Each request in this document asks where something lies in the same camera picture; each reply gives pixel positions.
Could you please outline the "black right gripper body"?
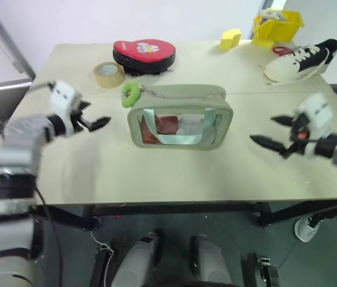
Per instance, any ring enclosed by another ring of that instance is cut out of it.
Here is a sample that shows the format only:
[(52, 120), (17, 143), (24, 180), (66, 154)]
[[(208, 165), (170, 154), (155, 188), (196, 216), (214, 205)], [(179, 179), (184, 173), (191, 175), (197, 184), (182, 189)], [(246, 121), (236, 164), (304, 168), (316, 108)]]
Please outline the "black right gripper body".
[(286, 126), (290, 127), (290, 140), (292, 144), (286, 148), (283, 158), (289, 158), (292, 154), (304, 155), (310, 130), (307, 127), (309, 120), (305, 114), (299, 114), (295, 118), (286, 117)]

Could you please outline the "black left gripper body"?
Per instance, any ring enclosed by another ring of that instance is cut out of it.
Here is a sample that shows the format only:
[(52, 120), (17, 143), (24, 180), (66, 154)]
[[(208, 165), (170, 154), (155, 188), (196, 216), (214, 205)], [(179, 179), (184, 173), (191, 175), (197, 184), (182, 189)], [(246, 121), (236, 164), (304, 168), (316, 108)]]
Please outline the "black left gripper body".
[(71, 123), (74, 133), (81, 132), (84, 128), (86, 128), (89, 132), (94, 130), (93, 123), (84, 119), (81, 110), (73, 110), (71, 112)]

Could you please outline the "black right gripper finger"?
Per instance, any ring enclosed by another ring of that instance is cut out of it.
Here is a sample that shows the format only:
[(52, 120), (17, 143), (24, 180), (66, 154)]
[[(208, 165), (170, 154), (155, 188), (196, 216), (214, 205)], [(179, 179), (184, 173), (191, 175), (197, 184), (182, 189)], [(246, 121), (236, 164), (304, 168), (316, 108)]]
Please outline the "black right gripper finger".
[(292, 127), (293, 125), (293, 117), (286, 115), (279, 115), (275, 117), (271, 117), (271, 120), (286, 127)]
[(283, 154), (286, 150), (285, 146), (282, 143), (276, 142), (271, 138), (263, 135), (250, 135), (250, 139), (256, 144), (266, 149), (270, 149), (271, 151), (275, 151), (279, 154)]

